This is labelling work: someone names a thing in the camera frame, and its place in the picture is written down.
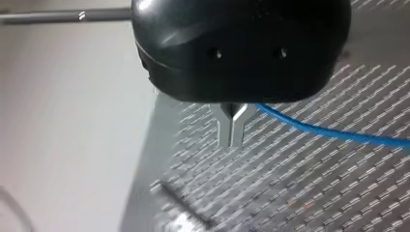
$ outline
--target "blue wire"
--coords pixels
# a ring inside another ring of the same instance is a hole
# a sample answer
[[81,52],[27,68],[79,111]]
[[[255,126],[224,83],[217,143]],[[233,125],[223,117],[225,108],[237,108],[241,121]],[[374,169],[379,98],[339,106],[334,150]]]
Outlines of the blue wire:
[[380,137],[374,135],[366,135],[366,134],[359,134],[354,132],[345,132],[339,130],[331,130],[331,129],[324,129],[320,127],[316,127],[314,125],[309,125],[302,123],[298,120],[290,118],[286,115],[279,113],[277,110],[274,110],[270,106],[259,103],[256,105],[260,110],[271,115],[283,123],[293,125],[295,128],[307,131],[307,132],[314,132],[320,135],[334,137],[339,139],[350,139],[355,140],[359,143],[372,143],[375,145],[385,145],[385,146],[392,146],[392,147],[410,147],[410,140],[406,139],[397,139],[397,138],[390,138],[390,137]]

